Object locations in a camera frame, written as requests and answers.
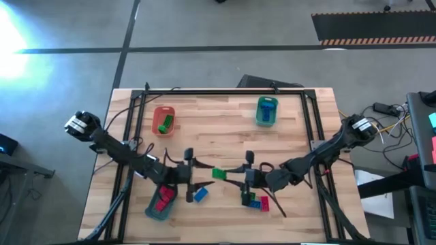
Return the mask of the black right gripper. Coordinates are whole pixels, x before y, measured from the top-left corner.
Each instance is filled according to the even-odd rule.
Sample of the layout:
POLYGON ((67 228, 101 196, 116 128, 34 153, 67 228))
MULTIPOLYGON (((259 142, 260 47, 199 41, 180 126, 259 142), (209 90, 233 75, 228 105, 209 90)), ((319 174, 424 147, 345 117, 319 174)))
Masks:
POLYGON ((233 169, 226 169, 225 172, 245 174, 244 182, 236 180, 225 179, 225 182, 237 186, 241 190, 242 205, 249 206, 251 203, 250 189, 266 188, 267 183, 265 181, 266 172, 259 169, 252 168, 254 164, 254 152, 247 150, 245 154, 246 163, 233 169))

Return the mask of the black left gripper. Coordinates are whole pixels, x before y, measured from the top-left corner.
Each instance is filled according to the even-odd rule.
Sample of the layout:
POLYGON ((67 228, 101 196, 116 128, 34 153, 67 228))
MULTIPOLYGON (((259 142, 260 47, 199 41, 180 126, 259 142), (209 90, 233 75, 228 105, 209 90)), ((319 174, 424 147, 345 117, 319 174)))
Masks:
POLYGON ((208 182, 192 182, 192 171, 193 167, 202 169, 213 169, 213 165, 203 163, 193 157, 193 148, 187 148, 184 151, 184 161, 179 161, 176 163, 176 167, 172 171, 171 183, 172 184, 186 184, 186 202, 193 202, 193 192, 199 191, 201 188, 206 187, 210 184, 215 183, 215 181, 208 182))

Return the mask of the small red toy brick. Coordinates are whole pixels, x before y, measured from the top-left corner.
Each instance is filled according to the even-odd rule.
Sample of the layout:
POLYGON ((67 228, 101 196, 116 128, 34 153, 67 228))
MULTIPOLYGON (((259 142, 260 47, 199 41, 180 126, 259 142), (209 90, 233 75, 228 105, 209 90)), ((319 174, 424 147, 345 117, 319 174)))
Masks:
POLYGON ((170 202, 174 199, 175 189, 172 186, 161 186, 159 188, 159 198, 162 201, 170 202))

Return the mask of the dark teal plastic basket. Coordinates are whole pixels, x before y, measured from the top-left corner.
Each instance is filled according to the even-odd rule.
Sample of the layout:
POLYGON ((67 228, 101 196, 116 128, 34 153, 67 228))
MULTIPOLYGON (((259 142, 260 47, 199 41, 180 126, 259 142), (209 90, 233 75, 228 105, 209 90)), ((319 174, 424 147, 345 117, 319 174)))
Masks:
POLYGON ((172 208, 173 208, 173 205, 174 205, 174 202, 176 200, 177 195, 178 195, 178 187, 177 187, 177 185, 168 185, 168 184, 160 184, 160 185, 158 185, 156 190, 155 190, 155 192, 154 192, 154 194, 153 194, 153 196, 152 196, 152 198, 151 198, 149 206, 144 211, 145 214, 149 218, 152 218, 152 219, 157 220, 157 221, 165 221, 165 220, 167 220, 169 218, 169 216, 170 216, 170 213, 172 211, 172 208), (163 212, 158 212, 155 209, 155 204, 156 204, 157 200, 160 199, 159 198, 159 188, 161 186, 172 186, 175 189, 175 196, 174 196, 174 199, 172 201, 168 202, 168 205, 166 206, 166 209, 163 212))

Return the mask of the turquoise plastic basket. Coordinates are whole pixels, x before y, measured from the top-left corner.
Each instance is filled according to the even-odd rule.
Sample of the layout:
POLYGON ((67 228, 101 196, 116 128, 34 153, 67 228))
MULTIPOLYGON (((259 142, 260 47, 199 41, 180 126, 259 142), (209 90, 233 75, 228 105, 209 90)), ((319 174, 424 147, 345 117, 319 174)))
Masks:
POLYGON ((279 101, 274 97, 260 97, 258 99, 258 104, 256 108, 256 115, 255 115, 255 121, 258 126, 261 127, 272 127, 276 123, 277 119, 277 109, 278 109, 279 101), (262 103, 273 103, 275 104, 275 109, 272 109, 270 112, 270 121, 269 122, 263 122, 262 121, 262 103))

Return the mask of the orange plastic basket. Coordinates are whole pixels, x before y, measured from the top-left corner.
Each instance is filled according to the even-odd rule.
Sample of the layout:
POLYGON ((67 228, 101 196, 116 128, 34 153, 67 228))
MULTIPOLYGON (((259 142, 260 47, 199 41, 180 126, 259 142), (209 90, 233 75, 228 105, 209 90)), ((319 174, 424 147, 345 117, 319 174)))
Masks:
POLYGON ((170 106, 159 106, 156 107, 153 113, 153 123, 151 126, 151 131, 157 137, 170 137, 174 133, 175 129, 175 109, 170 106), (171 126, 168 128, 168 132, 166 134, 161 134, 158 132, 157 128, 159 125, 163 125, 165 117, 167 114, 173 115, 173 121, 171 126))

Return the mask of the black box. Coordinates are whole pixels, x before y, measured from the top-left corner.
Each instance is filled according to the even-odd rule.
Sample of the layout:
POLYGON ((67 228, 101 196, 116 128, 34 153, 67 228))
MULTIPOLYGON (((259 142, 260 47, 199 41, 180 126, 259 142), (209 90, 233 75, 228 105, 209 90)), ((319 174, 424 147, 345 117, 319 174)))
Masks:
POLYGON ((270 88, 272 85, 277 88, 303 88, 303 85, 299 83, 281 82, 278 80, 271 80, 268 78, 262 78, 258 76, 251 76, 245 74, 241 79, 237 88, 270 88))

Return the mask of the white paper sheet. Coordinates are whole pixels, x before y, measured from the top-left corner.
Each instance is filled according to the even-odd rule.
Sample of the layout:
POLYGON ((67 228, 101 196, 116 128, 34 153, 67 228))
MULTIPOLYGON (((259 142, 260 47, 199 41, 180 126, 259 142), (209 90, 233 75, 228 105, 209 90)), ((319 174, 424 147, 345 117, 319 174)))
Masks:
MULTIPOLYGON (((375 180, 380 180, 383 176, 371 174, 363 170, 355 170, 356 184, 366 184, 375 180)), ((385 193, 374 197, 361 199, 364 212, 394 219, 394 206, 392 193, 385 193)))

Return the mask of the black power adapter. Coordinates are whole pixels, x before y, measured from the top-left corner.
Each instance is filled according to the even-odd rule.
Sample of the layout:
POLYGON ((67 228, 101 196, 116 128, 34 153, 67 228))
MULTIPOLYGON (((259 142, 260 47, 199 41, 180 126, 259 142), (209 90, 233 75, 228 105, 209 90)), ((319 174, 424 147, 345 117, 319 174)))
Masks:
POLYGON ((378 103, 375 102, 372 106, 373 111, 380 113, 380 114, 385 114, 387 116, 394 116, 394 117, 398 117, 401 113, 397 110, 396 106, 394 105, 387 105, 384 103, 378 103))

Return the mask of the dark grey side desk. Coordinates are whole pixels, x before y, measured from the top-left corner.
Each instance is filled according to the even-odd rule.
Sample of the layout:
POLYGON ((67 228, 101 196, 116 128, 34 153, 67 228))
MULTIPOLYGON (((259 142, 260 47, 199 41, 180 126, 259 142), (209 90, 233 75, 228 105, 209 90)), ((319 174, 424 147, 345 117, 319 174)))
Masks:
POLYGON ((436 112, 436 90, 427 93, 408 93, 407 104, 411 116, 412 128, 418 149, 420 166, 402 171, 380 180, 361 184, 358 191, 361 198, 374 197, 385 193, 420 186, 436 191, 436 165, 432 160, 432 137, 436 136, 429 114, 436 112))

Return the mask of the black keyboard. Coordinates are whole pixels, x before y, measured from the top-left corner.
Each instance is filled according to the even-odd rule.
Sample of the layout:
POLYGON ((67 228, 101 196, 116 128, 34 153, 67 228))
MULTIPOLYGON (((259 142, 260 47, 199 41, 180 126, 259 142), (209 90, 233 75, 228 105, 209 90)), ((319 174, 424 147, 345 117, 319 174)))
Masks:
POLYGON ((436 191, 412 186, 409 194, 418 245, 436 245, 436 191))

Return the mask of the black device with blue light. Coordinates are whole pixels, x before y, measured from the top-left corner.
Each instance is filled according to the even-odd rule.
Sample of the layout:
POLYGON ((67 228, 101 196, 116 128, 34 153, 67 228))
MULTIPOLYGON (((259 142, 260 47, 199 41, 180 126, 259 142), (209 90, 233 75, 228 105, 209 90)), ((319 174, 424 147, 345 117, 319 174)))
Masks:
POLYGON ((12 156, 18 147, 18 142, 0 133, 0 154, 12 156))

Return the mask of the black hazard-striped floor mat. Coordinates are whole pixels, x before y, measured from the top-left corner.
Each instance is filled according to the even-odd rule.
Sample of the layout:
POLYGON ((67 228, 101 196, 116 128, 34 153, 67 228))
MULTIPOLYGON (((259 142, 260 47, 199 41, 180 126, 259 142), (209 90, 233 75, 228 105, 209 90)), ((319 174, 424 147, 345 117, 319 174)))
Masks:
POLYGON ((436 11, 311 15, 323 46, 436 44, 436 11))

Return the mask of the black aluminium table frame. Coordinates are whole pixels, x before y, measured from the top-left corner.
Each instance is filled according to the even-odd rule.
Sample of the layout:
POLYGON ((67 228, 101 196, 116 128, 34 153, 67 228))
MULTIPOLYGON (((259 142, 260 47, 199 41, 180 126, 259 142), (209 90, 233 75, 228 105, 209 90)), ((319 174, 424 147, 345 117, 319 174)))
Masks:
MULTIPOLYGON (((341 118, 331 88, 182 89, 170 94, 151 91, 142 117, 134 117, 145 144, 154 143, 153 154, 167 150, 173 161, 193 148, 199 161, 220 169, 241 165, 247 150, 255 162, 279 165, 310 150, 311 140, 328 140, 338 130, 341 118), (279 101, 277 121, 272 127, 255 123, 258 99, 270 96, 279 101), (156 107, 175 109, 175 129, 170 137, 151 131, 156 107)), ((180 186, 170 216, 165 221, 146 216, 145 209, 155 191, 150 180, 135 176, 127 208, 120 208, 112 225, 112 239, 132 244, 158 243, 290 243, 323 242, 324 224, 332 237, 346 236, 327 203, 320 203, 315 185, 301 182, 277 192, 270 211, 244 207, 240 190, 215 180, 209 169, 196 169, 195 182, 215 181, 200 203, 187 203, 186 188, 180 186)))

